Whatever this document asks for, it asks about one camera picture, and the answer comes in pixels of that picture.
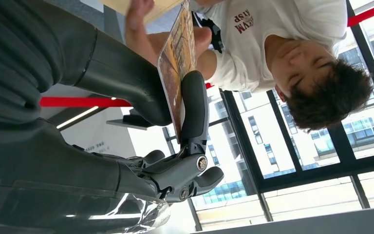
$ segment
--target man's ear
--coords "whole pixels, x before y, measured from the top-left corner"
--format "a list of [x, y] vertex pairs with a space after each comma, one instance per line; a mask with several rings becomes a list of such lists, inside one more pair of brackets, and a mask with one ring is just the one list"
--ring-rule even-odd
[[280, 88], [279, 88], [277, 85], [275, 85], [275, 90], [276, 90], [276, 93], [279, 95], [280, 100], [281, 100], [282, 102], [286, 102], [286, 99], [284, 99], [284, 94], [283, 94], [283, 92], [280, 90]]

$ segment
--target man's hand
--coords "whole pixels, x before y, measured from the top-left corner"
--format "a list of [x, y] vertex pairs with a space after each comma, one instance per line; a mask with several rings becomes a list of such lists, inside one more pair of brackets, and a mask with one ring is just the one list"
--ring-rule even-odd
[[[131, 1], [131, 6], [126, 16], [125, 42], [130, 49], [157, 66], [160, 51], [169, 33], [147, 35], [144, 26], [144, 16], [153, 7], [153, 0]], [[194, 39], [196, 56], [199, 57], [210, 45], [211, 30], [209, 28], [194, 28]]]

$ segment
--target ceiling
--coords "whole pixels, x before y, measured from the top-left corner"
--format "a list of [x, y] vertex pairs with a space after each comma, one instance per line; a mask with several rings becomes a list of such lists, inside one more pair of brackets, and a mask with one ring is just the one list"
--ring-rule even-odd
[[[103, 5], [97, 0], [46, 0], [47, 2], [56, 5], [75, 16], [82, 18], [83, 20], [93, 24], [95, 27], [104, 31], [104, 10]], [[170, 31], [175, 18], [177, 17], [180, 6], [175, 7], [161, 18], [147, 25], [148, 33], [159, 33]], [[124, 16], [120, 13], [117, 13], [118, 24], [122, 35], [124, 34]], [[75, 87], [64, 86], [60, 84], [54, 85], [50, 90], [43, 93], [44, 97], [87, 97], [91, 93], [80, 90]], [[41, 117], [42, 118], [51, 118], [61, 111], [65, 110], [64, 107], [57, 108], [42, 108]]]

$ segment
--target curly dark hair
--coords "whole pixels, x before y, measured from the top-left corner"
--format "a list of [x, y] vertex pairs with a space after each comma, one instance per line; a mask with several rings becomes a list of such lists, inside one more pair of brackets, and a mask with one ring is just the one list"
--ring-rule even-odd
[[363, 109], [372, 90], [371, 76], [365, 70], [339, 59], [329, 77], [317, 83], [312, 93], [293, 89], [291, 97], [284, 98], [295, 124], [312, 131], [330, 127]]

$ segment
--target robotic hand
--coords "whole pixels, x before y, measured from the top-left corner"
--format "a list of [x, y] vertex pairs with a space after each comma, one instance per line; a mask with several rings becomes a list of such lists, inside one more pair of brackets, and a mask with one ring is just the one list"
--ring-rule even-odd
[[182, 95], [186, 117], [181, 131], [180, 152], [168, 158], [161, 151], [153, 151], [145, 158], [119, 159], [120, 163], [127, 165], [152, 186], [156, 198], [170, 203], [205, 194], [224, 177], [218, 167], [209, 168], [203, 173], [207, 168], [208, 103], [203, 77], [199, 72], [193, 71], [184, 77]]

